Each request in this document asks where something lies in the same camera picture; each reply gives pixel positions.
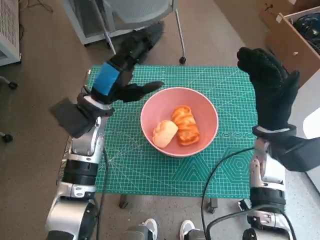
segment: pink bowl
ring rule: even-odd
[[[191,108],[200,132],[200,140],[189,146],[179,144],[177,136],[163,149],[152,142],[153,131],[162,120],[171,120],[174,109],[180,105]],[[140,116],[141,128],[149,143],[158,151],[175,158],[192,156],[204,150],[214,140],[218,131],[218,114],[208,98],[185,87],[172,87],[151,96],[144,104]]]

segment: white shoe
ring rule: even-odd
[[[180,240],[184,240],[185,235],[193,229],[196,229],[196,227],[192,221],[190,220],[183,221],[180,227]]]
[[[149,218],[141,224],[146,226],[152,232],[153,240],[157,240],[158,226],[156,220],[154,220],[153,218]]]

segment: black cable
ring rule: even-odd
[[[19,22],[19,41],[22,40],[25,34],[25,27]]]
[[[36,7],[36,6],[41,6],[41,7],[43,7],[45,10],[47,10],[49,13],[53,13],[53,12],[54,12],[54,10],[52,9],[52,7],[49,6],[48,4],[43,3],[43,2],[41,2],[40,0],[36,0],[36,1],[37,1],[37,3],[32,4],[32,5],[29,5],[29,3],[28,3],[27,8],[33,8],[33,7]]]
[[[320,54],[319,22],[320,13],[316,12],[304,15],[292,24],[318,54]]]
[[[244,152],[247,152],[247,151],[250,151],[250,150],[253,150],[254,147],[250,147],[250,148],[246,148],[246,149],[243,149],[243,150],[240,150],[240,151],[236,151],[224,158],[222,158],[218,164],[214,167],[214,169],[212,170],[208,180],[206,181],[206,184],[205,184],[205,187],[204,187],[204,191],[203,191],[203,195],[202,195],[202,200],[201,200],[201,220],[202,220],[202,227],[203,227],[203,232],[204,232],[204,236],[205,236],[205,239],[210,239],[210,238],[207,238],[207,235],[206,235],[206,223],[205,223],[205,215],[204,215],[204,201],[205,201],[205,197],[206,197],[206,193],[207,193],[207,190],[208,190],[208,186],[209,186],[209,183],[211,182],[215,172],[217,171],[218,167],[227,159],[235,156],[235,155],[238,155],[238,154],[241,154],[241,153],[244,153]]]
[[[259,210],[259,209],[262,209],[262,208],[273,208],[273,209],[275,209],[275,210],[278,210],[278,211],[284,216],[284,218],[286,219],[286,221],[288,222],[288,225],[289,225],[289,227],[290,227],[290,231],[291,231],[291,234],[292,234],[292,239],[293,239],[293,240],[297,240],[294,227],[292,226],[292,224],[291,224],[288,216],[285,214],[285,212],[284,212],[282,209],[277,208],[277,207],[275,207],[275,206],[272,205],[272,204],[262,204],[262,205],[255,206],[255,207],[253,207],[253,208],[251,208],[251,209],[248,209],[248,210],[231,213],[231,214],[228,214],[228,215],[225,215],[225,216],[221,216],[221,217],[217,218],[216,220],[213,220],[212,222],[209,223],[209,225],[208,225],[208,227],[207,227],[207,229],[206,229],[206,236],[207,236],[206,239],[207,239],[207,240],[211,240],[210,229],[211,229],[214,225],[216,225],[216,224],[218,224],[218,223],[220,223],[220,222],[222,222],[222,221],[224,221],[224,220],[227,220],[227,219],[230,219],[230,218],[234,218],[234,217],[238,217],[238,216],[241,216],[241,215],[245,215],[245,214],[248,214],[248,213],[250,213],[250,212],[252,212],[252,211]]]
[[[104,201],[105,201],[105,192],[107,189],[107,178],[108,178],[108,170],[109,170],[109,163],[108,163],[108,155],[107,155],[107,151],[105,148],[103,148],[103,158],[104,158],[104,162],[105,162],[105,172],[104,172],[104,177],[103,177],[103,187],[102,187],[102,194],[101,194],[101,198],[100,198],[100,206],[99,206],[99,210],[96,216],[96,240],[100,239],[100,216],[102,211],[104,210]]]

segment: green cutting mat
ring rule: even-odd
[[[88,78],[91,88],[100,67]],[[107,193],[200,197],[206,180],[224,156],[253,146],[257,123],[255,94],[249,77],[237,67],[137,65],[131,83],[163,81],[165,88],[187,87],[207,96],[216,107],[219,129],[213,143],[201,153],[171,158],[153,148],[140,127],[140,112],[149,94],[139,102],[115,102],[115,113],[105,129],[110,162]],[[221,165],[208,189],[208,197],[248,198],[252,152],[234,156]],[[99,166],[97,191],[102,192],[106,168]]]

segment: pastry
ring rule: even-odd
[[[173,121],[163,120],[153,130],[152,142],[158,148],[165,148],[178,131]]]
[[[200,132],[190,107],[178,106],[173,111],[172,121],[178,126],[180,144],[189,146],[200,140]]]

